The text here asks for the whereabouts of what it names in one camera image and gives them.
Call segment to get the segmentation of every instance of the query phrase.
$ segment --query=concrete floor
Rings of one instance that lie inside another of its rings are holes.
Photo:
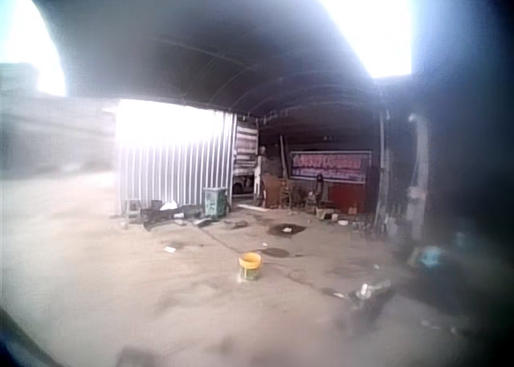
[[[383,243],[306,214],[238,210],[218,222],[122,230],[112,176],[85,174],[2,184],[2,306],[57,361],[114,366],[148,353],[156,365],[444,365],[463,341],[420,320],[447,320],[396,295],[372,330],[348,339],[347,294],[365,281],[406,273]],[[275,223],[307,229],[290,239]],[[173,254],[166,245],[182,247]],[[241,282],[240,251],[278,247],[262,277]]]

